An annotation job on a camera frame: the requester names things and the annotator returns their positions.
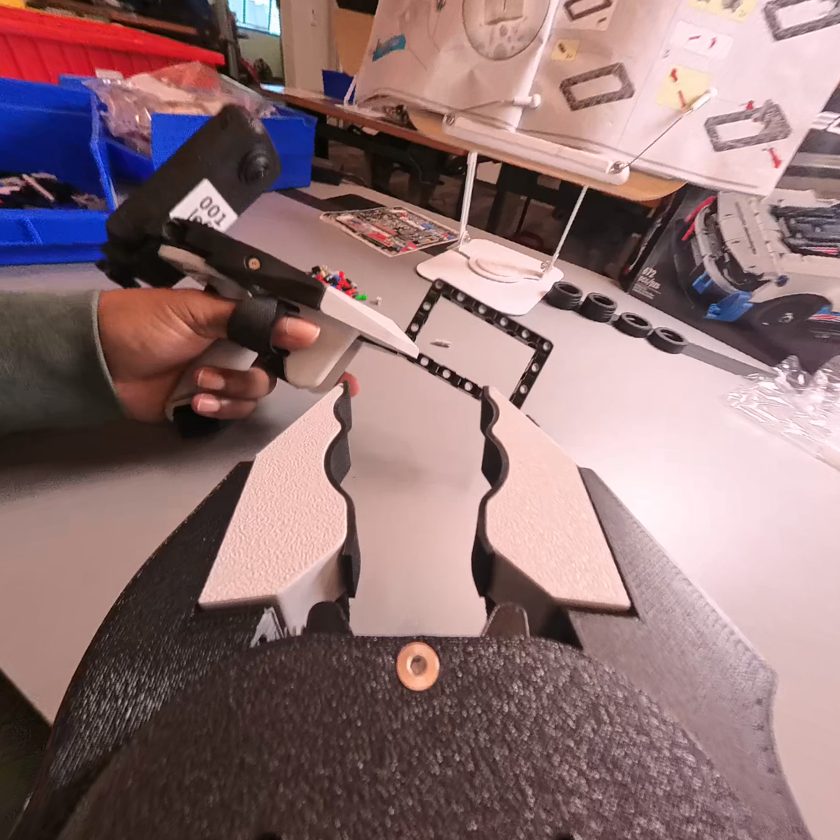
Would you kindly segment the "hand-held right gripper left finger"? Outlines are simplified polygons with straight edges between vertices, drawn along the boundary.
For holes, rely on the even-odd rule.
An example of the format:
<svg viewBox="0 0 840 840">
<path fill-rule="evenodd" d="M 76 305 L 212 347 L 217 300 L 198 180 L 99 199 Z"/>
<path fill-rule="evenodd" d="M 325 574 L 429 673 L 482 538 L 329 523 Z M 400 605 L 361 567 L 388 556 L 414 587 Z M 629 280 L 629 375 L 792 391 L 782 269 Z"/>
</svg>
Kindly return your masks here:
<svg viewBox="0 0 840 840">
<path fill-rule="evenodd" d="M 350 389 L 332 388 L 254 458 L 198 597 L 204 611 L 275 609 L 288 631 L 310 610 L 354 593 Z"/>
</svg>

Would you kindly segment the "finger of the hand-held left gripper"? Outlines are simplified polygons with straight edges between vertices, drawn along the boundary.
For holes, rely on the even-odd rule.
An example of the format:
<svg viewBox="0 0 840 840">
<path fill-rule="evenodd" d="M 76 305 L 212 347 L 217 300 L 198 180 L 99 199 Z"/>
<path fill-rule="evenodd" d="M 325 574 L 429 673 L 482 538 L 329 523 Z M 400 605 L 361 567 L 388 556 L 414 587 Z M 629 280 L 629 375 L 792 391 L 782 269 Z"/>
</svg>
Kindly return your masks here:
<svg viewBox="0 0 840 840">
<path fill-rule="evenodd" d="M 415 360 L 417 345 L 392 319 L 333 287 L 325 287 L 319 303 L 321 340 L 362 338 L 386 350 Z"/>
</svg>

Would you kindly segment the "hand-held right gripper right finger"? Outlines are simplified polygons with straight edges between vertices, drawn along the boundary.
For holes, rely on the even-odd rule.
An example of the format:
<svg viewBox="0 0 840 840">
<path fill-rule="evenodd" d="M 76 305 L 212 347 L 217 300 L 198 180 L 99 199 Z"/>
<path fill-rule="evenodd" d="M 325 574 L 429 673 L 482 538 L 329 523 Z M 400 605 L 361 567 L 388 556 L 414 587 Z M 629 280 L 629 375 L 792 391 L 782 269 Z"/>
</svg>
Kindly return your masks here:
<svg viewBox="0 0 840 840">
<path fill-rule="evenodd" d="M 497 388 L 480 397 L 484 438 L 472 576 L 487 614 L 524 611 L 530 629 L 570 612 L 630 616 L 633 602 L 579 467 Z"/>
</svg>

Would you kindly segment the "pile of lego pieces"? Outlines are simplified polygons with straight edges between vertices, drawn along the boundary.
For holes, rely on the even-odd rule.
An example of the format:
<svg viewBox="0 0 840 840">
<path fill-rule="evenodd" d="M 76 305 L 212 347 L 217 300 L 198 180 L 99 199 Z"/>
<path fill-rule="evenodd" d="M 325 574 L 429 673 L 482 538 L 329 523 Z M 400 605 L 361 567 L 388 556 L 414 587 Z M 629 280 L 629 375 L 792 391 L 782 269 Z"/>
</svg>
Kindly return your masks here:
<svg viewBox="0 0 840 840">
<path fill-rule="evenodd" d="M 331 270 L 327 266 L 315 266 L 310 269 L 309 276 L 320 281 L 323 285 L 335 289 L 347 298 L 376 307 L 382 304 L 382 297 L 369 297 L 343 270 Z"/>
</svg>

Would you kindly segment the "blue bin with tag label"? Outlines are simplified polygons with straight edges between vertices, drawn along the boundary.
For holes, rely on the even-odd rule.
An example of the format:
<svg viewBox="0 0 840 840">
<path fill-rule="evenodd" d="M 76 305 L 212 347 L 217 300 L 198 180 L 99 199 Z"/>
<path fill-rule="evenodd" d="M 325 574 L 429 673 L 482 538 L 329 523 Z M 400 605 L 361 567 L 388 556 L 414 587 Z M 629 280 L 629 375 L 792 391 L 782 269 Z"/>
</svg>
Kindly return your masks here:
<svg viewBox="0 0 840 840">
<path fill-rule="evenodd" d="M 87 90 L 1 79 L 1 264 L 96 261 L 115 208 Z"/>
</svg>

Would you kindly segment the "black lego frame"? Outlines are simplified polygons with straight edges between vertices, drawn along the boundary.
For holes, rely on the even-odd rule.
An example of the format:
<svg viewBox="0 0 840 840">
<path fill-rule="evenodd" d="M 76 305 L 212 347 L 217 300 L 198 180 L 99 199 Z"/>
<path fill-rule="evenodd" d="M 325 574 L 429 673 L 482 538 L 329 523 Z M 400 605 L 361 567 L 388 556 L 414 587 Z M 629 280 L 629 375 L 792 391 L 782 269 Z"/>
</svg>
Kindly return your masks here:
<svg viewBox="0 0 840 840">
<path fill-rule="evenodd" d="M 517 408 L 553 350 L 548 338 L 443 280 L 427 285 L 405 329 L 419 349 L 414 363 L 457 390 L 480 399 L 486 386 L 507 393 Z M 451 347 L 433 346 L 434 339 Z"/>
</svg>

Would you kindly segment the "lego instruction booklet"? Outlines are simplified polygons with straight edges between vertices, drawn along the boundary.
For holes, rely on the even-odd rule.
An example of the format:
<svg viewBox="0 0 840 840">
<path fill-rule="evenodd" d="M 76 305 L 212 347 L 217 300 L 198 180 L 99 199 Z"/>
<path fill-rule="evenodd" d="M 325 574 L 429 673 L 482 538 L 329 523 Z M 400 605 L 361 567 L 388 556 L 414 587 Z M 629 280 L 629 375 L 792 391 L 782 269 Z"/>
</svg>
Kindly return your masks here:
<svg viewBox="0 0 840 840">
<path fill-rule="evenodd" d="M 764 196 L 838 78 L 838 2 L 379 2 L 354 95 L 600 182 Z"/>
</svg>

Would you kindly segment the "large clear bag lego parts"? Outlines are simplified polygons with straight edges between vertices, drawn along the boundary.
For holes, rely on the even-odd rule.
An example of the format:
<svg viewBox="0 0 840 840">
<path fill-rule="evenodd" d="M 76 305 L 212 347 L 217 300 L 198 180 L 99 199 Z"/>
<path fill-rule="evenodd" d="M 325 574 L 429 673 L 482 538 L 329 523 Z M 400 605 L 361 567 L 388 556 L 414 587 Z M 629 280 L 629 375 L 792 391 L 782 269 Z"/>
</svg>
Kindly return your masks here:
<svg viewBox="0 0 840 840">
<path fill-rule="evenodd" d="M 152 117 L 156 113 L 214 117 L 234 104 L 262 119 L 276 114 L 275 106 L 257 91 L 197 61 L 129 78 L 98 70 L 95 77 L 82 83 L 98 97 L 111 136 L 147 156 L 151 155 Z"/>
</svg>

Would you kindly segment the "lego set box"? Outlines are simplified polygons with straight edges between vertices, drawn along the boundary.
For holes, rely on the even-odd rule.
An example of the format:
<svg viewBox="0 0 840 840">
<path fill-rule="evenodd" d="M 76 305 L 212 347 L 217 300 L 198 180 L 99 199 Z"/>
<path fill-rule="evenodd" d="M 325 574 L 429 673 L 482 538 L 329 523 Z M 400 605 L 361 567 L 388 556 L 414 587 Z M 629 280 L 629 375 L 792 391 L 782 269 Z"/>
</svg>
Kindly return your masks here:
<svg viewBox="0 0 840 840">
<path fill-rule="evenodd" d="M 766 364 L 839 354 L 839 90 L 766 197 L 685 186 L 625 267 L 630 295 Z"/>
</svg>

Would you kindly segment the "person's left hand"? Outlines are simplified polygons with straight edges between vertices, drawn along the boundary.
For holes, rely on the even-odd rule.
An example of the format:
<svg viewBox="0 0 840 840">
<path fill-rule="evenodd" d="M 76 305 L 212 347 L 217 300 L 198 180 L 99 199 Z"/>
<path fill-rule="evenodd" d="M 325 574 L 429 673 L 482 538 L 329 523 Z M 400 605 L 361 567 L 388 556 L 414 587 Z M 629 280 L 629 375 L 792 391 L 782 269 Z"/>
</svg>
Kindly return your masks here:
<svg viewBox="0 0 840 840">
<path fill-rule="evenodd" d="M 100 295 L 98 330 L 114 391 L 125 415 L 145 424 L 165 420 L 165 405 L 185 372 L 227 337 L 235 302 L 199 290 L 111 290 Z M 234 421 L 250 416 L 277 379 L 252 367 L 196 367 L 193 411 Z"/>
</svg>

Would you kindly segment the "blue plastic bin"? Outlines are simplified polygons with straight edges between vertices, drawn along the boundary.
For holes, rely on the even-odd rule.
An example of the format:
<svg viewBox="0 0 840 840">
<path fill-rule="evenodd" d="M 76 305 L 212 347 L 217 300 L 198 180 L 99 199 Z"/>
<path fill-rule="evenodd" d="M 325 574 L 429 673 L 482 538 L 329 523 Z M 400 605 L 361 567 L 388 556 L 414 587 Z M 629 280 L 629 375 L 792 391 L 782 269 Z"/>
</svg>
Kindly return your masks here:
<svg viewBox="0 0 840 840">
<path fill-rule="evenodd" d="M 95 119 L 93 133 L 104 152 L 115 184 L 138 185 L 158 170 L 209 117 L 196 114 L 153 113 L 150 126 L 150 151 L 137 151 L 128 141 L 113 135 L 106 124 L 106 108 L 87 86 L 88 79 L 60 75 L 63 88 L 86 92 L 91 98 Z M 280 158 L 280 175 L 274 191 L 308 186 L 311 183 L 312 158 L 317 119 L 293 108 L 275 107 L 263 120 L 266 131 Z"/>
</svg>

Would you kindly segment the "holographic sticker sheet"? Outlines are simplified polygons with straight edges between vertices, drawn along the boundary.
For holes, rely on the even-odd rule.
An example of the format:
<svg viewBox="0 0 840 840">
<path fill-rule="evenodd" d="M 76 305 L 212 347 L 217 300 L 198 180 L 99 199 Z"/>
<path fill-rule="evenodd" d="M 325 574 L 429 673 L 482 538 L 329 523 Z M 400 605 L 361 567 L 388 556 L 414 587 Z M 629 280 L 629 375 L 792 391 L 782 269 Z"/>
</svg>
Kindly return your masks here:
<svg viewBox="0 0 840 840">
<path fill-rule="evenodd" d="M 446 249 L 460 239 L 457 230 L 404 206 L 325 212 L 320 219 L 389 257 Z"/>
</svg>

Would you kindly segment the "white book stand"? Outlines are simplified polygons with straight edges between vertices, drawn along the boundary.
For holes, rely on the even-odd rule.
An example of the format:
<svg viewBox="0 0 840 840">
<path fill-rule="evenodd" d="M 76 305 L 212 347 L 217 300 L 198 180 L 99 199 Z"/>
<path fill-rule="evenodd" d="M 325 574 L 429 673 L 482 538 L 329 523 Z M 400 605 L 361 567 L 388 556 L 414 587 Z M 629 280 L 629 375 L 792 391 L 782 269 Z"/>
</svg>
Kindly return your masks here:
<svg viewBox="0 0 840 840">
<path fill-rule="evenodd" d="M 443 254 L 423 262 L 418 273 L 431 281 L 441 280 L 503 314 L 527 314 L 553 283 L 563 278 L 561 269 L 556 267 L 561 244 L 571 231 L 589 187 L 628 200 L 651 202 L 683 186 L 683 182 L 634 173 L 629 164 L 601 154 L 491 127 L 476 115 L 439 114 L 421 108 L 410 108 L 409 114 L 420 133 L 467 152 L 457 239 Z M 560 244 L 551 257 L 531 257 L 494 239 L 469 233 L 469 209 L 481 155 L 581 187 Z"/>
</svg>

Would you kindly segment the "red plastic bin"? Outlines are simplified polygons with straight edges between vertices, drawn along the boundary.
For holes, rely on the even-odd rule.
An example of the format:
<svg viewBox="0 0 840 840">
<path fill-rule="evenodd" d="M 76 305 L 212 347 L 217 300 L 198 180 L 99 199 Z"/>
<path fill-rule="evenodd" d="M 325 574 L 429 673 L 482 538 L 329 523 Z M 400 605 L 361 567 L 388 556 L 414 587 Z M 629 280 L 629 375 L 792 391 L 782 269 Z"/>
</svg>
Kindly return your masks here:
<svg viewBox="0 0 840 840">
<path fill-rule="evenodd" d="M 94 77 L 115 70 L 125 77 L 181 63 L 217 68 L 222 54 L 120 24 L 1 8 L 1 76 L 57 84 L 62 75 Z"/>
</svg>

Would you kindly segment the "empty clear plastic bag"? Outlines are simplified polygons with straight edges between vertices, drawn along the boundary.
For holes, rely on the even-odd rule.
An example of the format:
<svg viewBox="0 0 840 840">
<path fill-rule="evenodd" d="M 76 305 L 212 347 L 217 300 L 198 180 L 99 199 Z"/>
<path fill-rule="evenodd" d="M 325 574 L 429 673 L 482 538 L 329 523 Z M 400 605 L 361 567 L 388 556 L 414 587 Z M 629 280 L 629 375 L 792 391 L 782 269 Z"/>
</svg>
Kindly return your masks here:
<svg viewBox="0 0 840 840">
<path fill-rule="evenodd" d="M 749 374 L 726 404 L 752 424 L 839 469 L 839 357 L 805 369 L 790 355 L 770 371 Z"/>
</svg>

